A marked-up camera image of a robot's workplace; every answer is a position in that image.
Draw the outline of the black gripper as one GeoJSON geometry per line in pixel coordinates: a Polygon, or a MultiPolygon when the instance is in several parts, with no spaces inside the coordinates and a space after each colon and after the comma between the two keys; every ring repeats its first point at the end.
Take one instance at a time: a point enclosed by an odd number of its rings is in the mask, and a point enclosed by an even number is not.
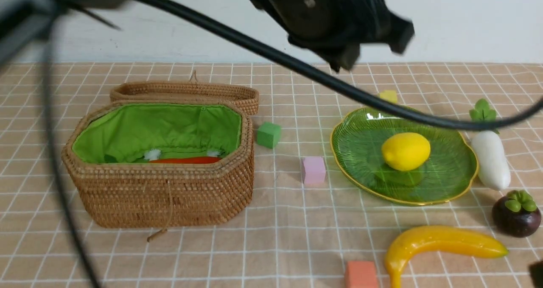
{"type": "Polygon", "coordinates": [[[362,44],[382,43],[402,55],[415,35],[412,21],[385,0],[250,0],[287,32],[293,46],[310,50],[339,72],[350,71],[362,44]]]}

